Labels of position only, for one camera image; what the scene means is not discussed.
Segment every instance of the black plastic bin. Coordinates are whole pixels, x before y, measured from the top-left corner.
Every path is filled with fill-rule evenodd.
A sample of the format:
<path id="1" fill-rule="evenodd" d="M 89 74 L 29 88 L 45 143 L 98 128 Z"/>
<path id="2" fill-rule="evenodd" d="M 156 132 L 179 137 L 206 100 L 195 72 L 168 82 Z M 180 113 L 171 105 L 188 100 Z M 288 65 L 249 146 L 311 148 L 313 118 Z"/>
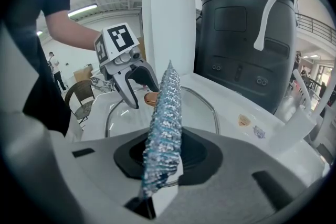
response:
<path id="1" fill-rule="evenodd" d="M 272 7 L 263 51 L 254 49 L 268 0 L 202 0 L 195 73 L 274 113 L 291 76 L 296 39 L 294 0 Z"/>

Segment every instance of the orange sticker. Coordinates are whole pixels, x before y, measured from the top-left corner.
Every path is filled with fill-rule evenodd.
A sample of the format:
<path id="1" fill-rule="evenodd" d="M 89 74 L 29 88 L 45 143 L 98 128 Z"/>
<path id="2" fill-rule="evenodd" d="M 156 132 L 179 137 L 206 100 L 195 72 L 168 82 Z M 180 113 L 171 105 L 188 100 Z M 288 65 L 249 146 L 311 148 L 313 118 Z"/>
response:
<path id="1" fill-rule="evenodd" d="M 247 116 L 244 116 L 244 115 L 239 115 L 238 117 L 238 124 L 239 126 L 242 126 L 242 127 L 246 127 L 246 126 L 249 126 L 251 123 L 251 121 L 249 120 L 249 118 Z"/>

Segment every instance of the wicker chair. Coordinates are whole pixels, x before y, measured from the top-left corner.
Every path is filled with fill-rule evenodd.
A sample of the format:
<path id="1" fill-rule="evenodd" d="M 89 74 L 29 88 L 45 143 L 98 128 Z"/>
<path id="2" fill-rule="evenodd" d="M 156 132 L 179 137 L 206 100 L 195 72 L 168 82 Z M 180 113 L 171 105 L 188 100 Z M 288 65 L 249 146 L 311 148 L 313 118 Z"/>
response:
<path id="1" fill-rule="evenodd" d="M 71 88 L 68 90 L 67 94 L 65 95 L 65 104 L 70 107 L 70 99 L 73 94 L 76 95 L 81 107 L 76 110 L 74 113 L 77 120 L 81 120 L 80 123 L 82 123 L 84 120 L 88 119 L 88 116 L 91 112 L 91 106 L 93 103 L 92 101 L 86 102 L 82 104 L 82 101 L 86 98 L 93 97 L 92 88 L 91 88 L 92 82 L 91 80 L 82 80 L 77 82 L 75 85 L 71 86 Z"/>

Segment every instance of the glittery spiral unicorn horn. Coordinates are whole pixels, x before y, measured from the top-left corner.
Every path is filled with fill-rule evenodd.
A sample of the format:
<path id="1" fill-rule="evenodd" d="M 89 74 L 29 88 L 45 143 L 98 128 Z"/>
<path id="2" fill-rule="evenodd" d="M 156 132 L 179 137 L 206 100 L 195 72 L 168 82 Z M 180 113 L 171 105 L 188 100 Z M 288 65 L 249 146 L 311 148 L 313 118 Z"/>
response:
<path id="1" fill-rule="evenodd" d="M 142 198 L 150 198 L 177 171 L 181 153 L 180 78 L 171 61 L 163 74 L 143 152 Z"/>

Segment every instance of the white pants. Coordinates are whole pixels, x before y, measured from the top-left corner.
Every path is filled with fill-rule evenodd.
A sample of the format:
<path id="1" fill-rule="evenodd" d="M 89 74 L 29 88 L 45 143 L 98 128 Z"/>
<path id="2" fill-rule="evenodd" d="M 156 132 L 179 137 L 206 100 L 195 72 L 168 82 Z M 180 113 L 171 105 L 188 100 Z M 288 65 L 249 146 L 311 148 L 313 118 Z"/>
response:
<path id="1" fill-rule="evenodd" d="M 79 142 L 82 139 L 83 130 L 80 127 L 76 116 L 71 113 L 69 128 L 65 135 L 65 139 L 69 142 Z"/>

